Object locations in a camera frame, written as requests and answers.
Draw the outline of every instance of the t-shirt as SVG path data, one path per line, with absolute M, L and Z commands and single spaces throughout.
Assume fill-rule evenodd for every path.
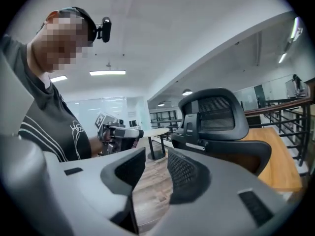
M 60 162 L 91 157 L 88 136 L 69 110 L 53 83 L 44 83 L 27 63 L 27 46 L 5 35 L 1 48 L 14 73 L 34 97 L 19 129 L 19 135 L 54 153 Z

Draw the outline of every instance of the man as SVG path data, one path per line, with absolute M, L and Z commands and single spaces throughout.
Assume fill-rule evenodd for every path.
M 8 63 L 34 97 L 19 134 L 54 153 L 61 162 L 90 158 L 102 150 L 102 142 L 97 136 L 87 137 L 49 79 L 49 73 L 70 63 L 95 38 L 95 23 L 78 7 L 51 12 L 27 45 L 7 35 L 2 38 Z

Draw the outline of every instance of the wooden floor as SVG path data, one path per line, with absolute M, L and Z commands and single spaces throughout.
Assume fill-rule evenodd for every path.
M 152 142 L 154 150 L 161 145 Z M 139 147 L 146 147 L 146 155 L 150 153 L 147 138 L 140 139 Z M 146 158 L 146 168 L 133 191 L 133 204 L 140 235 L 149 231 L 168 210 L 168 203 L 173 192 L 172 180 L 167 170 L 167 158 L 150 160 Z

